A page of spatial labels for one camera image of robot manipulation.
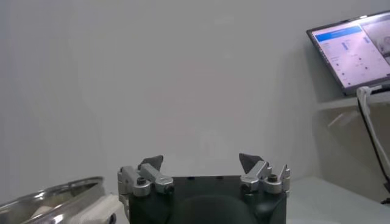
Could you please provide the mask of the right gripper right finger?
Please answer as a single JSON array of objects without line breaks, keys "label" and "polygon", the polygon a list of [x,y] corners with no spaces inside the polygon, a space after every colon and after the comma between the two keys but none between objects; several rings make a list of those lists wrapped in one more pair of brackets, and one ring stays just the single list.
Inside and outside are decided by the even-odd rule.
[{"label": "right gripper right finger", "polygon": [[262,157],[239,154],[239,161],[244,169],[240,188],[245,194],[264,191],[269,194],[290,193],[291,169],[285,164],[279,174],[272,172],[272,166]]}]

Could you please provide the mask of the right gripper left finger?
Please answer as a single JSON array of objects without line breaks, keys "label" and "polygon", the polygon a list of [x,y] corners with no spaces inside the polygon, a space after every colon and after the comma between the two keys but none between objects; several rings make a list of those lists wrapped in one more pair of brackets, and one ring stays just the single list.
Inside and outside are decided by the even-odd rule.
[{"label": "right gripper left finger", "polygon": [[121,167],[117,173],[119,195],[147,197],[153,187],[159,194],[173,193],[173,177],[160,172],[163,159],[163,155],[157,155],[143,159],[137,167]]}]

